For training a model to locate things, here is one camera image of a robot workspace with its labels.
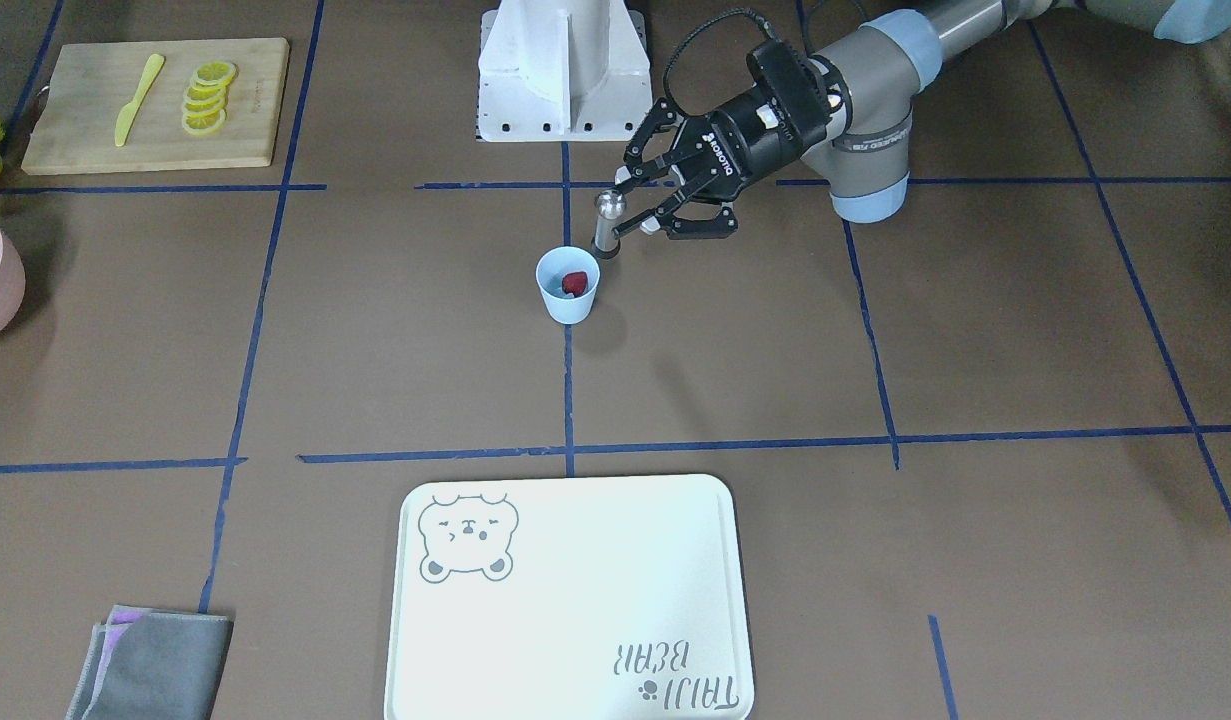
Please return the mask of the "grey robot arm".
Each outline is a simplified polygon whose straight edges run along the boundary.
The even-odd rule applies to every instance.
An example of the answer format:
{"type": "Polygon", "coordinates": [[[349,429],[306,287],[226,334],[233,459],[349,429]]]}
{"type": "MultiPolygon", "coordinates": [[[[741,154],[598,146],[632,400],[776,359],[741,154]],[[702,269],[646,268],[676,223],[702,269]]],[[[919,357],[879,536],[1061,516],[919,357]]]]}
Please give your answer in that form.
{"type": "Polygon", "coordinates": [[[835,214],[853,223],[892,217],[908,188],[913,100],[940,69],[986,38],[1057,7],[1054,1],[927,1],[867,18],[812,49],[780,38],[771,20],[739,6],[693,28],[747,18],[762,34],[746,55],[751,86],[691,114],[664,90],[627,143],[614,185],[595,201],[593,247],[611,258],[633,231],[720,240],[737,231],[740,193],[794,161],[820,174],[835,214]]]}

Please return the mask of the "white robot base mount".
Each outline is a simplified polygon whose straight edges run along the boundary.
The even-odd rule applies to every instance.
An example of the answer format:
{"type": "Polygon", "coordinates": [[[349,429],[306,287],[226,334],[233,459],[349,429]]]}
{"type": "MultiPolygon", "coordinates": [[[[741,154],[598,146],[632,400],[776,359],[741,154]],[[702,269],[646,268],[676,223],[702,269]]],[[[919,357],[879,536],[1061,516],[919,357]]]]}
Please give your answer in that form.
{"type": "Polygon", "coordinates": [[[624,1],[501,1],[478,70],[481,142],[628,142],[652,106],[643,14],[624,1]]]}

